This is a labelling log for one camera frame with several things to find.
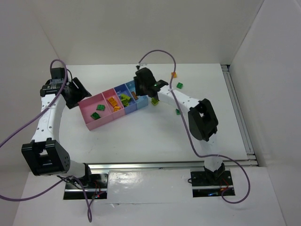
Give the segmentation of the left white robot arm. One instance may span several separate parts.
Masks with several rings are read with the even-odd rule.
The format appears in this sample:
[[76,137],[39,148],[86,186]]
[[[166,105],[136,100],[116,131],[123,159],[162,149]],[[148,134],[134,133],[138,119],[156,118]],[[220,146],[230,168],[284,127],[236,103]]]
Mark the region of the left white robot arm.
[[68,79],[69,70],[62,67],[50,70],[51,79],[40,90],[41,113],[31,142],[22,145],[21,152],[35,176],[73,176],[83,186],[91,182],[91,170],[86,163],[72,161],[59,143],[59,129],[63,109],[72,109],[91,94],[78,78]]

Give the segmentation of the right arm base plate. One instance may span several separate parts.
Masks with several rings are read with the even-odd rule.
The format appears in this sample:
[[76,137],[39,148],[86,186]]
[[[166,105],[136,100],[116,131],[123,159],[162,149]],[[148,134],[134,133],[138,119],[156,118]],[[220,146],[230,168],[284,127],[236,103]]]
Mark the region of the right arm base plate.
[[224,192],[224,196],[234,196],[232,176],[226,170],[215,181],[209,181],[204,171],[191,171],[187,180],[192,186],[192,195],[196,197],[218,197]]

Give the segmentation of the lime lego brick curved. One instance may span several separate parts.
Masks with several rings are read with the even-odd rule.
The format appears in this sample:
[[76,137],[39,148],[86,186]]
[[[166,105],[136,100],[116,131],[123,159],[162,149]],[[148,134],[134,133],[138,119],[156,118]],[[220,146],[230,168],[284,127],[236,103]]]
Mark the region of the lime lego brick curved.
[[128,101],[126,99],[122,100],[121,102],[122,102],[122,104],[123,104],[124,107],[128,107],[129,106],[129,103],[128,103]]

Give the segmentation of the dark green lego plate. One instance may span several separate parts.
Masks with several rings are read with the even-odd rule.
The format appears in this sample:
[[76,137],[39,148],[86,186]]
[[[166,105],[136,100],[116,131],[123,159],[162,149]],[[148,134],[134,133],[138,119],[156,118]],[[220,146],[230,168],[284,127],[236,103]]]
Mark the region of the dark green lego plate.
[[104,111],[105,110],[105,105],[97,105],[96,110]]

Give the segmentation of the orange lego brick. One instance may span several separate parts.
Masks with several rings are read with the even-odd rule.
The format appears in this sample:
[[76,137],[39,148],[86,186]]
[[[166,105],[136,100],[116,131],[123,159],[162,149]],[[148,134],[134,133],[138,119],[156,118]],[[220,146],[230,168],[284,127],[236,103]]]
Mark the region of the orange lego brick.
[[115,106],[115,107],[113,108],[113,111],[114,111],[114,112],[116,112],[116,111],[118,111],[118,110],[120,110],[120,107],[119,107],[119,106]]
[[172,75],[173,78],[177,78],[176,72],[171,72],[171,75]]

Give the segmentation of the yellow rounded lego brick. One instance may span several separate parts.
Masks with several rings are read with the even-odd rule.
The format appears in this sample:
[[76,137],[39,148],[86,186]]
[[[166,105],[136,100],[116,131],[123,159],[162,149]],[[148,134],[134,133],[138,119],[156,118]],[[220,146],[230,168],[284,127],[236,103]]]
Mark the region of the yellow rounded lego brick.
[[118,105],[117,101],[115,100],[114,97],[110,97],[107,99],[108,100],[108,103],[112,106],[112,107],[115,107]]

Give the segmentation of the orange lego brick top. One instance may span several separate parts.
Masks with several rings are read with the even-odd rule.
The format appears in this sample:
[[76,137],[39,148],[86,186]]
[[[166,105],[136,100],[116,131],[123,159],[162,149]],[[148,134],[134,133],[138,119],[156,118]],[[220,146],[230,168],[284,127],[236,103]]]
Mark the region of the orange lego brick top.
[[176,72],[171,72],[171,75],[172,75],[173,78],[177,78]]

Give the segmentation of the long lime lego brick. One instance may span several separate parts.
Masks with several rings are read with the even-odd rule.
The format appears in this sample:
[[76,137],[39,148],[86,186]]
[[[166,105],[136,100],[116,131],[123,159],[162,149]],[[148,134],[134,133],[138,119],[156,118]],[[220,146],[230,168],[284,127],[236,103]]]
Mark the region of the long lime lego brick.
[[131,97],[128,96],[128,95],[126,95],[126,94],[123,94],[123,93],[122,93],[120,96],[121,96],[122,99],[126,99],[128,102],[131,101]]

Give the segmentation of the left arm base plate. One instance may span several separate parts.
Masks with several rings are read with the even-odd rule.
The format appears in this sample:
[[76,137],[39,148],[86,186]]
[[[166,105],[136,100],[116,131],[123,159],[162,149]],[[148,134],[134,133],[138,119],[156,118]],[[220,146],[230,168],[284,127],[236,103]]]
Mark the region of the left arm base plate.
[[[96,173],[90,175],[90,181],[82,182],[88,200],[107,199],[109,173]],[[84,200],[82,187],[75,179],[69,179],[65,184],[64,200]]]

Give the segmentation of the brown lego brick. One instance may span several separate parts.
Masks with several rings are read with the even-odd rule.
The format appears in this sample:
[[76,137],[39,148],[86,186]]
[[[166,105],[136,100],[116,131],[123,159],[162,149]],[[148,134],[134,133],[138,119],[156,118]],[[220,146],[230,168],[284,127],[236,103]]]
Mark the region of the brown lego brick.
[[138,97],[137,97],[137,95],[136,95],[136,93],[135,93],[134,91],[132,91],[131,94],[132,94],[132,96],[133,96],[133,98],[134,98],[135,100],[138,100]]

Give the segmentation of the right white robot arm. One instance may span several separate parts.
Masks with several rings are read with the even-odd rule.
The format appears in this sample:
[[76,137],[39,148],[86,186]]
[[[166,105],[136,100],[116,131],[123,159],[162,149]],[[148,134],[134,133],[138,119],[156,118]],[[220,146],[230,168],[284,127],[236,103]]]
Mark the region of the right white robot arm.
[[218,120],[208,99],[198,100],[172,88],[164,80],[156,81],[150,69],[137,66],[134,83],[138,96],[148,96],[180,111],[184,128],[194,154],[204,159],[208,181],[214,182],[225,171],[222,157],[217,154]]

